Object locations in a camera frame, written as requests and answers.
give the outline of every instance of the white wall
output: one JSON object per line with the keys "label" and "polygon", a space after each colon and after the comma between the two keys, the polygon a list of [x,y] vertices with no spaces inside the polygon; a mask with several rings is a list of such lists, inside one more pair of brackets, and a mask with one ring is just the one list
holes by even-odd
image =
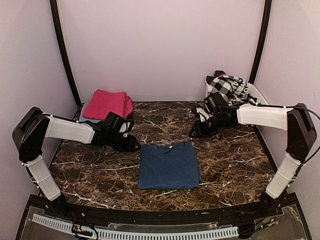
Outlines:
{"label": "white wall", "polygon": [[[274,0],[256,86],[270,104],[305,103],[320,113],[320,2]],[[313,121],[320,136],[320,123]],[[279,164],[287,135],[264,128],[263,136]],[[296,192],[313,239],[320,239],[320,153],[300,172]]]}
{"label": "white wall", "polygon": [[202,101],[214,70],[249,78],[264,0],[59,1],[82,101]]}
{"label": "white wall", "polygon": [[[12,131],[33,107],[71,117],[76,105],[61,61],[48,0],[5,0],[0,7],[0,239],[16,237],[30,193]],[[43,146],[47,163],[56,140]]]}

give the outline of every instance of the black frame pole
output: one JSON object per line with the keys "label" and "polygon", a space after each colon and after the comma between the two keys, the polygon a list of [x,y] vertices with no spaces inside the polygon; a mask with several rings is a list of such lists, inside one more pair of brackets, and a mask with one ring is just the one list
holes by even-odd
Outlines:
{"label": "black frame pole", "polygon": [[250,84],[254,84],[257,77],[259,64],[261,61],[262,52],[264,50],[264,45],[265,45],[266,36],[267,36],[267,29],[268,29],[270,12],[271,12],[271,4],[272,4],[272,0],[265,0],[264,2],[264,10],[263,10],[260,35],[259,35],[258,45],[256,47],[254,61],[253,61],[253,65],[252,65],[252,69],[249,77]]}
{"label": "black frame pole", "polygon": [[60,17],[59,17],[59,10],[58,10],[58,4],[57,0],[50,0],[50,5],[51,5],[51,13],[52,13],[52,19],[53,19],[53,24],[54,24],[54,29],[55,29],[55,35],[56,39],[58,41],[59,49],[60,49],[60,54],[64,66],[64,70],[66,73],[66,77],[68,78],[68,82],[72,91],[72,95],[75,101],[75,104],[77,107],[80,107],[82,105],[80,96],[77,90],[76,82],[74,79],[74,75],[71,71],[70,63],[69,63],[69,58],[67,54],[67,49],[64,41],[64,36],[62,33],[61,29],[61,23],[60,23]]}

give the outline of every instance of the folded blue t-shirt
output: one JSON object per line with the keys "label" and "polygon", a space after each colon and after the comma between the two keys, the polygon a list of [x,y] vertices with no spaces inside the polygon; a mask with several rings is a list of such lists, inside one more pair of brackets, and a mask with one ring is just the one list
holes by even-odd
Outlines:
{"label": "folded blue t-shirt", "polygon": [[170,147],[141,147],[140,189],[181,190],[199,188],[202,177],[196,151],[191,142],[173,143]]}

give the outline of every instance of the folded pink towel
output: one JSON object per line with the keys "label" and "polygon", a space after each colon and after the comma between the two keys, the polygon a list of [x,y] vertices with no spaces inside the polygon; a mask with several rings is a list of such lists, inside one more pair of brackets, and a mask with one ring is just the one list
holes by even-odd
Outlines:
{"label": "folded pink towel", "polygon": [[105,120],[108,113],[113,112],[123,118],[132,113],[134,107],[125,92],[111,93],[96,90],[89,105],[84,109],[86,119]]}

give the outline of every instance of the brown marble surface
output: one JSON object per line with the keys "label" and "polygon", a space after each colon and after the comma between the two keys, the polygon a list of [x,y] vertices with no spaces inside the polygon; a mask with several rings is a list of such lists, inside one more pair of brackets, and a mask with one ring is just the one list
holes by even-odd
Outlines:
{"label": "brown marble surface", "polygon": [[203,178],[200,189],[138,189],[140,152],[63,141],[50,168],[70,203],[141,211],[220,208],[258,201],[273,170],[249,126],[236,126],[217,137],[196,139],[188,133],[196,120],[192,102],[135,103],[130,134],[140,144],[169,146],[190,141]]}

